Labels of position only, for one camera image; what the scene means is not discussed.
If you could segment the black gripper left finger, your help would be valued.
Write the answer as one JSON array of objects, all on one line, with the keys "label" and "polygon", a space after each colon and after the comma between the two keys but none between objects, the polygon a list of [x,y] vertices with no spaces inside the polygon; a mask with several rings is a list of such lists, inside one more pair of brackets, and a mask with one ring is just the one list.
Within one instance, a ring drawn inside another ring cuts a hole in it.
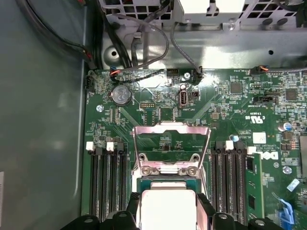
[{"label": "black gripper left finger", "polygon": [[133,192],[127,209],[116,212],[111,218],[103,222],[98,217],[84,215],[71,221],[61,230],[139,230],[136,224],[136,213],[140,202],[140,193]]}]

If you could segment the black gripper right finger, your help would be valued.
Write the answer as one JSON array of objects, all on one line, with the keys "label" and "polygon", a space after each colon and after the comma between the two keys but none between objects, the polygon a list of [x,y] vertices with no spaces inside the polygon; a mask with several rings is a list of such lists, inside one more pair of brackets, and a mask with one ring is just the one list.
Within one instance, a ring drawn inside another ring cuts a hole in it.
[{"label": "black gripper right finger", "polygon": [[196,229],[198,230],[282,230],[266,218],[253,218],[247,225],[235,221],[232,216],[216,212],[205,194],[196,194]]}]

